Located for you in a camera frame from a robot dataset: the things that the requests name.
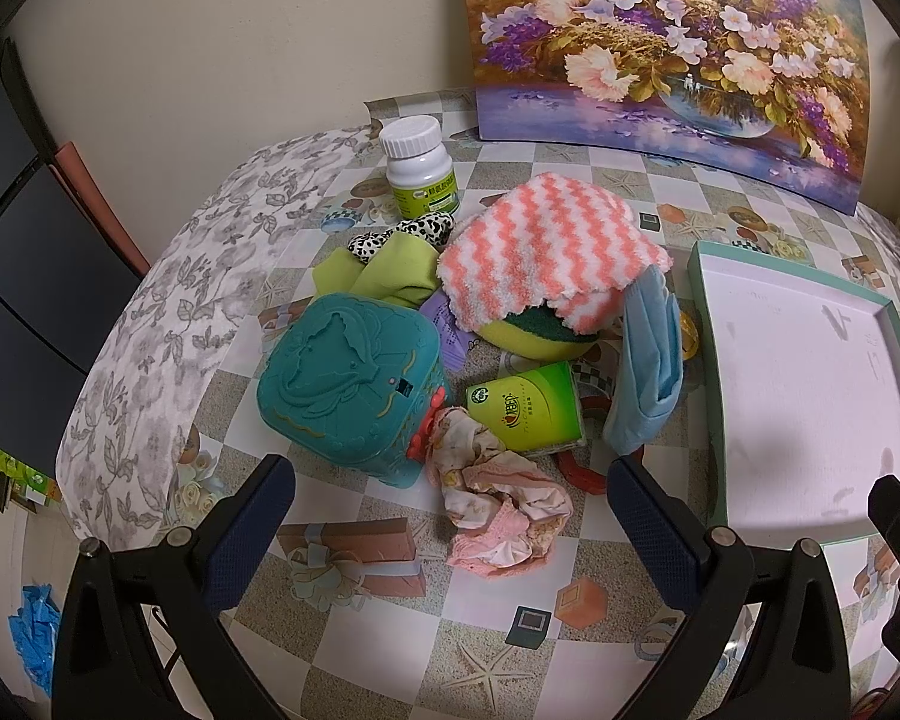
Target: table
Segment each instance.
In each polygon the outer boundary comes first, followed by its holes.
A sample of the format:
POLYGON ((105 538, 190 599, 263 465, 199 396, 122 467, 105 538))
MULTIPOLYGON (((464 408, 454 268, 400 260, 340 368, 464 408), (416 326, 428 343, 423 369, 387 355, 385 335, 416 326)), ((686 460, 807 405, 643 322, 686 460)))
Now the table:
MULTIPOLYGON (((306 301, 314 293, 314 265, 353 235, 398 219, 375 135, 386 122, 419 113, 442 122, 461 187, 459 218, 545 170, 593 181, 637 213, 659 218, 659 230, 648 235, 674 256, 668 284, 691 314, 686 262, 701 239, 757 245, 852 277, 893 298, 900 312, 900 240, 865 207, 850 218, 679 160, 559 143, 484 143, 474 129, 472 90, 378 100, 367 108, 370 127, 255 153, 154 266, 108 338, 61 445, 58 473, 74 525, 120 548, 144 545, 173 524, 199 522, 215 496, 232 493, 266 453, 285 454, 298 474, 286 522, 407 517, 428 592, 322 613, 293 598, 274 543, 226 623, 238 646, 252 637, 269 648, 271 666, 258 667, 245 654, 258 673, 266 672, 265 685, 284 706, 307 718, 612 716, 672 637, 679 614, 663 607, 605 499, 571 490, 575 513, 538 571, 486 581, 450 569, 444 559, 453 527, 442 516, 439 492, 422 477, 409 490, 389 488, 290 445, 259 418, 255 389, 264 361, 256 314, 306 301), (760 235, 751 227, 762 228, 760 235), (175 478, 173 458, 191 421, 212 461, 175 478), (604 621, 575 631, 554 618, 538 650, 504 644, 518 605, 552 610, 557 590, 583 575, 610 594, 604 621)), ((459 389, 528 364, 478 341, 452 383, 459 389)), ((608 394, 615 365, 610 343, 575 362, 581 394, 608 394)), ((593 440, 578 461, 600 470, 610 455, 593 440)), ((693 365, 682 402, 647 446, 644 463, 669 494, 703 514, 711 459, 701 375, 693 365)), ((552 461, 541 465, 560 478, 552 461)), ((880 630, 899 569, 879 536, 827 546, 826 557, 859 696, 883 685, 896 667, 880 630)), ((742 615, 739 646, 728 652, 698 713, 712 709, 730 683, 754 613, 742 615)))

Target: black and white spotted cloth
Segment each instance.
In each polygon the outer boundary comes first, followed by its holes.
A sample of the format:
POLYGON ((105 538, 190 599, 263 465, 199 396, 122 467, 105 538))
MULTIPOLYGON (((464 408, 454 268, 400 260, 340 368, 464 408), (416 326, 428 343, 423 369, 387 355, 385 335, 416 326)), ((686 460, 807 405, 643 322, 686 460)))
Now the black and white spotted cloth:
POLYGON ((452 230, 453 215, 442 211, 434 211, 424 214, 422 217, 403 220, 401 223, 383 232, 357 235, 357 237, 350 239, 350 243, 346 247, 354 257, 367 264, 370 261, 370 257, 380 251, 380 248, 394 232, 410 233, 418 238, 423 238, 432 247, 442 247, 446 245, 452 230))

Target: white pill bottle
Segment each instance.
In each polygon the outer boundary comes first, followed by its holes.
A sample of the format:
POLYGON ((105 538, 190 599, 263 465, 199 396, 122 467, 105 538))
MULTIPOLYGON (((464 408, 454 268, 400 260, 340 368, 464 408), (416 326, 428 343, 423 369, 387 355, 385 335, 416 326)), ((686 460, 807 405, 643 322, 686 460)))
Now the white pill bottle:
POLYGON ((408 116, 390 122, 380 130, 380 146, 386 154, 386 180, 403 218, 457 210, 457 177, 443 147, 440 122, 434 117, 408 116))

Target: pink cloth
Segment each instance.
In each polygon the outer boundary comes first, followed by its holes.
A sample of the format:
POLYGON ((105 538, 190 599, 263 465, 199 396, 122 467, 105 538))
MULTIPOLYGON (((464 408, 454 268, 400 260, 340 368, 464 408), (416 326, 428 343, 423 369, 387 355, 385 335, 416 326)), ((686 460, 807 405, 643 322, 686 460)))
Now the pink cloth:
POLYGON ((594 333, 620 314, 624 288, 648 266, 672 264, 623 199, 545 172, 466 225, 437 276, 463 330, 547 303, 574 332, 594 333))
POLYGON ((485 577, 544 565, 573 504, 566 490, 532 461, 506 450, 466 409, 437 412, 427 474, 443 491, 460 529, 447 565, 485 577))

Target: yellow object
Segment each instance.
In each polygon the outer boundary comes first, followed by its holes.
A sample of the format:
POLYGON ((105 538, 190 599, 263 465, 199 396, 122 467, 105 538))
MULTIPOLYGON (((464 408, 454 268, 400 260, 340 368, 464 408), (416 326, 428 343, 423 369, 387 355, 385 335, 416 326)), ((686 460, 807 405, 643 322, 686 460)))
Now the yellow object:
POLYGON ((485 324, 477 330, 477 335, 504 351, 518 354, 528 360, 540 360, 540 362, 576 360, 594 344, 594 341, 576 343, 576 341, 553 341, 550 338, 541 338, 514 324, 504 322, 503 319, 485 324))
POLYGON ((684 360, 689 360, 700 349, 700 333, 686 312, 680 312, 680 346, 684 360))
POLYGON ((338 248, 314 268, 317 295, 352 293, 404 308, 419 308, 439 286, 437 250, 423 238, 394 232, 364 265, 338 248))

